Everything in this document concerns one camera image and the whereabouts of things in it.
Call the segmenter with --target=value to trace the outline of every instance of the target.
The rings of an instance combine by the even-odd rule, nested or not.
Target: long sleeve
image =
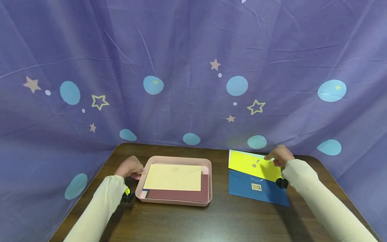
[[[337,242],[377,241],[351,211],[319,180],[305,161],[291,160],[282,172]]]
[[[98,242],[126,188],[123,177],[106,177],[64,242]]]

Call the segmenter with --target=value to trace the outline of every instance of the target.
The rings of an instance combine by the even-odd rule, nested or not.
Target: pink tray
[[[208,202],[206,203],[197,203],[190,201],[176,201],[176,200],[163,200],[163,199],[149,199],[142,197],[144,183],[148,175],[149,168],[151,164],[163,163],[163,164],[180,164],[180,165],[200,165],[205,170],[206,174],[208,172]],[[211,175],[211,161],[207,159],[200,158],[184,158],[184,157],[171,157],[171,156],[152,156],[149,158],[145,167],[145,174],[141,175],[139,184],[136,188],[136,197],[144,203],[162,203],[162,204],[175,204],[175,205],[186,205],[186,206],[197,206],[197,207],[206,207],[212,199],[212,175]]]

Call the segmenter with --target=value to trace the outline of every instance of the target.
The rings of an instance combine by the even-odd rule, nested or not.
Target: hand
[[[271,159],[274,159],[274,166],[285,167],[287,161],[294,160],[294,156],[285,145],[280,145],[265,156],[265,160]]]
[[[130,176],[136,180],[140,179],[141,174],[144,174],[144,166],[135,156],[131,156],[122,162],[114,173],[114,175],[119,175],[124,179]]]

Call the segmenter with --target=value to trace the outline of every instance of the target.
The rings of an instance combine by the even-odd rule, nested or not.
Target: wooden table
[[[306,202],[292,187],[287,189],[290,208],[229,195],[228,151],[141,144],[122,144],[116,148],[51,241],[63,241],[102,180],[112,175],[119,164],[131,155],[137,156],[144,165],[155,155],[209,159],[212,163],[212,201],[206,208],[142,203],[137,199],[131,204],[121,203],[110,219],[101,241],[331,241]],[[308,162],[322,183],[371,230],[317,159],[309,156],[297,158]],[[135,181],[128,180],[127,185],[135,188]]]

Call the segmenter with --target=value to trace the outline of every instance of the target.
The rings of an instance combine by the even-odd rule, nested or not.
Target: paper
[[[234,170],[229,170],[228,193],[290,207],[286,189],[279,188],[275,182]]]
[[[228,168],[275,182],[281,177],[281,168],[264,156],[230,150]]]
[[[201,175],[201,177],[200,191],[149,190],[146,198],[207,203],[208,175]]]
[[[143,189],[200,191],[200,165],[152,164]]]

